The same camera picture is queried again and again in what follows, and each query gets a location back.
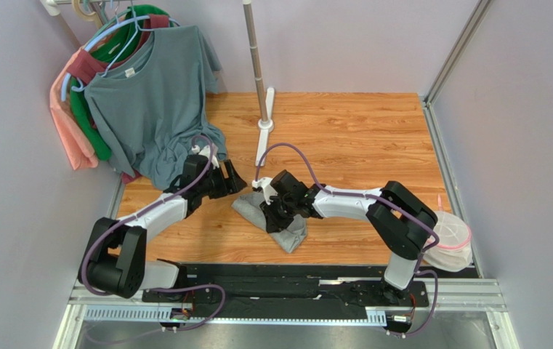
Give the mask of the grey cloth napkin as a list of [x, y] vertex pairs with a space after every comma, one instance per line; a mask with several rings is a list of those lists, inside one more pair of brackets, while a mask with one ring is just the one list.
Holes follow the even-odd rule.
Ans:
[[[264, 201], [261, 193], [251, 192], [237, 197], [232, 208], [252, 225], [267, 232], [266, 219], [259, 207]], [[269, 235], [285, 252], [291, 254], [307, 237], [307, 220], [298, 214], [286, 229]]]

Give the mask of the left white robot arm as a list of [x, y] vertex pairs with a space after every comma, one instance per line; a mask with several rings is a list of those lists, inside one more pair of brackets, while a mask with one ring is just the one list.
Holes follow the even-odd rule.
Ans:
[[171, 289], [183, 273], [175, 262], [146, 259], [148, 242], [188, 218], [204, 198], [233, 195], [246, 188], [231, 160], [190, 155], [179, 176], [153, 203], [119, 220], [100, 218], [93, 226], [78, 280], [96, 295], [133, 297], [142, 290]]

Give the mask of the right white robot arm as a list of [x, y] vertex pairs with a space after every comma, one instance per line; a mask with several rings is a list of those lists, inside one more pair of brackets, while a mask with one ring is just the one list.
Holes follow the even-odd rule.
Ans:
[[260, 209], [269, 233], [281, 232], [295, 217], [339, 217], [370, 223], [392, 253], [384, 282], [399, 291], [409, 287], [427, 240], [435, 236], [435, 212], [397, 181], [370, 190], [322, 184], [308, 187], [283, 170], [274, 178], [253, 181], [252, 186], [264, 196]]

